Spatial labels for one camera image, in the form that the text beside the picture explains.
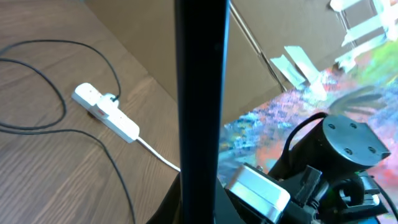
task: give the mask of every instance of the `power strip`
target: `power strip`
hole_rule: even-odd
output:
[[[114,102],[114,97],[110,93],[102,95],[90,83],[79,85],[72,94],[72,98],[82,107],[126,142],[132,143],[139,136],[139,126],[119,110],[119,100]]]

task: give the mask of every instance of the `wooden floor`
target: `wooden floor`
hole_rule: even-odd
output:
[[[121,109],[141,137],[179,166],[177,105],[145,68],[78,1],[0,0],[0,47],[28,39],[67,39],[100,50],[119,73]],[[117,93],[110,69],[94,52],[70,44],[31,44],[2,57],[43,71],[67,101],[67,117],[50,129],[73,128],[100,138],[116,158],[145,223],[177,172],[137,142],[127,144],[71,99],[90,82]],[[0,120],[38,126],[55,121],[61,104],[43,79],[24,67],[0,63]],[[119,179],[92,139],[76,133],[17,136],[0,133],[0,223],[132,223]]]

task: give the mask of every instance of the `colorful painting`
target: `colorful painting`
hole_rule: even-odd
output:
[[[218,177],[231,180],[244,162],[267,173],[280,157],[290,132],[310,115],[325,111],[366,122],[392,155],[369,170],[398,204],[398,41],[389,42],[356,59],[347,74],[333,68],[321,72],[326,97],[314,88],[290,90],[264,103],[221,129]],[[301,130],[294,145],[315,124]],[[394,222],[383,216],[382,223]]]

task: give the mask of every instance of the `black wire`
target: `black wire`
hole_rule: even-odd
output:
[[[392,213],[394,214],[394,216],[396,217],[396,220],[398,222],[398,211],[397,211],[396,205],[394,204],[394,202],[392,202],[392,200],[391,200],[390,196],[388,196],[387,192],[376,181],[374,181],[374,182],[379,187],[381,195],[383,195],[383,197],[387,201],[388,205],[390,206],[390,208],[392,210]]]
[[[116,96],[114,98],[114,100],[117,100],[120,97],[120,93],[121,93],[121,87],[120,87],[120,82],[118,79],[118,76],[116,75],[116,72],[114,71],[113,66],[110,64],[110,62],[108,61],[108,59],[99,51],[97,51],[96,49],[94,49],[93,47],[86,45],[86,44],[82,44],[79,42],[75,42],[75,41],[70,41],[70,40],[27,40],[27,41],[22,41],[22,42],[18,42],[15,44],[11,44],[8,45],[7,47],[3,48],[0,50],[0,55],[4,54],[5,52],[7,52],[8,50],[10,50],[13,47],[16,47],[18,45],[22,45],[22,44],[28,44],[28,43],[34,43],[34,42],[64,42],[64,43],[71,43],[71,44],[78,44],[78,45],[82,45],[85,47],[90,48],[91,50],[94,50],[95,52],[97,52],[98,54],[100,54],[106,61],[106,63],[109,65],[109,67],[111,68],[114,77],[118,83],[118,87],[119,87],[119,95]],[[60,91],[58,90],[58,88],[51,82],[51,80],[49,78],[47,78],[40,70],[34,68],[33,66],[25,63],[25,62],[21,62],[18,60],[14,60],[14,59],[9,59],[9,58],[0,58],[0,62],[11,62],[11,63],[17,63],[19,65],[23,65],[25,67],[28,67],[30,69],[32,69],[33,71],[35,71],[36,73],[38,73],[52,88],[53,90],[56,92],[56,94],[58,95],[58,98],[60,99],[61,103],[62,103],[62,115],[61,117],[59,117],[59,119],[57,119],[56,121],[50,123],[50,124],[46,124],[43,126],[36,126],[36,127],[27,127],[27,126],[16,126],[16,125],[11,125],[11,124],[6,124],[3,122],[0,122],[0,126],[5,127],[5,128],[10,128],[10,129],[16,129],[16,130],[23,130],[23,131],[15,131],[15,130],[8,130],[8,129],[1,129],[0,128],[0,132],[2,133],[8,133],[8,134],[21,134],[21,135],[39,135],[39,134],[53,134],[53,133],[67,133],[67,132],[73,132],[73,133],[80,133],[80,134],[84,134],[92,139],[94,139],[95,141],[97,141],[102,148],[104,149],[104,152],[106,154],[106,156],[108,157],[108,159],[111,161],[119,179],[120,182],[122,183],[124,192],[126,193],[126,197],[127,197],[127,201],[129,203],[129,207],[130,207],[130,211],[131,211],[131,215],[132,215],[132,220],[134,223],[136,223],[136,218],[134,215],[134,207],[132,204],[132,199],[130,196],[130,193],[128,191],[127,185],[123,179],[123,176],[121,175],[121,172],[118,168],[118,166],[116,165],[115,160],[113,159],[112,155],[109,153],[108,149],[106,148],[106,146],[104,145],[104,143],[99,140],[98,138],[96,138],[95,136],[93,136],[92,134],[86,133],[84,131],[80,131],[80,130],[76,130],[76,129],[59,129],[59,130],[53,130],[53,131],[31,131],[31,130],[38,130],[38,129],[44,129],[44,128],[49,128],[52,127],[56,124],[58,124],[59,122],[61,122],[66,114],[67,114],[67,105],[65,100],[62,97],[62,94],[60,93]]]
[[[304,126],[307,124],[311,123],[312,121],[315,121],[316,119],[320,118],[326,118],[328,116],[327,113],[320,112],[312,115],[311,117],[307,118],[305,121],[303,121],[301,124],[299,124],[293,131],[289,134],[289,136],[286,139],[285,147],[284,150],[282,151],[282,155],[280,158],[282,161],[284,161],[285,165],[287,167],[290,167],[290,161],[289,161],[289,147],[290,147],[290,142],[293,140],[293,137],[300,131]]]
[[[122,94],[122,88],[121,88],[121,85],[120,85],[120,80],[119,80],[118,74],[116,73],[115,69],[113,68],[111,62],[109,62],[109,60],[100,51],[98,51],[97,49],[95,49],[94,47],[92,47],[90,45],[87,45],[87,44],[84,44],[84,43],[80,43],[80,42],[76,42],[76,41],[72,41],[72,40],[52,40],[52,39],[25,40],[25,41],[21,41],[21,42],[16,42],[15,44],[8,45],[7,47],[1,49],[0,50],[0,55],[3,55],[4,53],[6,53],[11,48],[14,48],[14,47],[17,47],[17,46],[20,46],[20,45],[23,45],[23,44],[41,43],[41,42],[77,44],[77,45],[80,45],[80,46],[88,47],[91,50],[94,50],[108,64],[108,66],[112,70],[112,73],[113,73],[113,76],[114,76],[114,78],[116,80],[116,83],[118,84],[119,93],[118,93],[118,95],[116,95],[115,98],[113,98],[113,101],[116,101],[117,99],[120,98],[120,95]]]

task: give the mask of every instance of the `black pole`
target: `black pole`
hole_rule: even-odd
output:
[[[229,1],[175,0],[182,219],[213,223]]]

